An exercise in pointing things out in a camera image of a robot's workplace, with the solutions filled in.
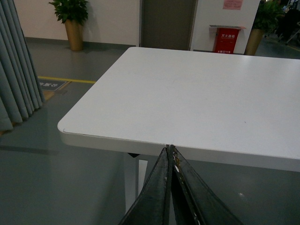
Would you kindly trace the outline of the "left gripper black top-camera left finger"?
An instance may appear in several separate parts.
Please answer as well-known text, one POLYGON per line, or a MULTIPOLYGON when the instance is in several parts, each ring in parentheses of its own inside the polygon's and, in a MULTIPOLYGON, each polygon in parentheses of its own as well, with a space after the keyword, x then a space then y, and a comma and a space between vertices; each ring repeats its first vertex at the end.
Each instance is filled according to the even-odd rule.
POLYGON ((120 225, 169 224, 171 184, 171 146, 164 147, 139 196, 134 201, 120 225))

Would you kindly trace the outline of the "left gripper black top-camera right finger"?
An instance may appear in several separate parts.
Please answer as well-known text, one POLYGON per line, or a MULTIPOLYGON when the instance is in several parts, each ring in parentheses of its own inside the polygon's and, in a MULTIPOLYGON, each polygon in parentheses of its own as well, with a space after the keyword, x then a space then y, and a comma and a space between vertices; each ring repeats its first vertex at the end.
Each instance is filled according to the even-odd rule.
POLYGON ((243 224, 205 183, 174 145, 172 154, 172 201, 178 225, 243 224))

